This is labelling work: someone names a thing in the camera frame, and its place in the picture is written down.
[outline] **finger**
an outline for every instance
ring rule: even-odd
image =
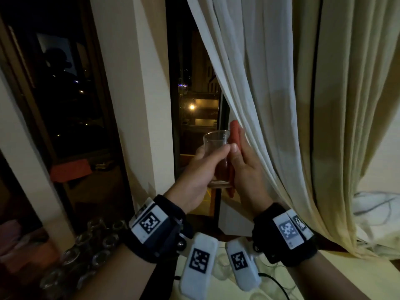
[[[238,170],[241,166],[245,165],[242,153],[239,151],[239,147],[236,143],[233,143],[230,146],[230,162],[235,170]]]
[[[204,149],[204,144],[203,144],[202,146],[200,146],[200,147],[196,150],[196,154],[194,155],[193,159],[194,159],[194,160],[203,159],[205,153],[206,153],[206,150]]]
[[[240,145],[242,146],[242,154],[244,162],[252,167],[258,166],[258,158],[253,148],[246,139],[246,133],[243,128],[239,128]]]
[[[208,157],[208,162],[210,162],[213,166],[217,166],[218,162],[227,157],[227,154],[230,151],[230,145],[225,144],[224,146],[218,148],[213,151]]]

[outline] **beige curtain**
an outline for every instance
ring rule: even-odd
[[[400,0],[293,0],[303,172],[325,237],[357,256],[372,253],[352,201],[400,101],[399,33]]]

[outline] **forearm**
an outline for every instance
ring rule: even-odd
[[[155,267],[121,244],[74,300],[139,299]]]
[[[320,252],[288,271],[306,300],[369,300]]]

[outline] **red cloth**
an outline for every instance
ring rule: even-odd
[[[62,183],[90,175],[91,173],[92,169],[90,168],[89,161],[87,159],[81,159],[53,165],[50,170],[50,179],[53,182]]]
[[[239,147],[239,151],[242,151],[242,147],[240,146],[240,136],[239,136],[239,121],[233,120],[230,123],[230,135],[229,139],[227,140],[229,144],[236,143]],[[235,169],[233,168],[232,164],[229,163],[229,183],[233,186],[232,188],[227,188],[227,193],[229,197],[233,198],[235,194]]]

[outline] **fingernail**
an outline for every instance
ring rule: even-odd
[[[237,147],[238,145],[236,143],[233,143],[230,145],[230,148],[232,150],[233,153],[236,153],[239,150],[239,147]]]

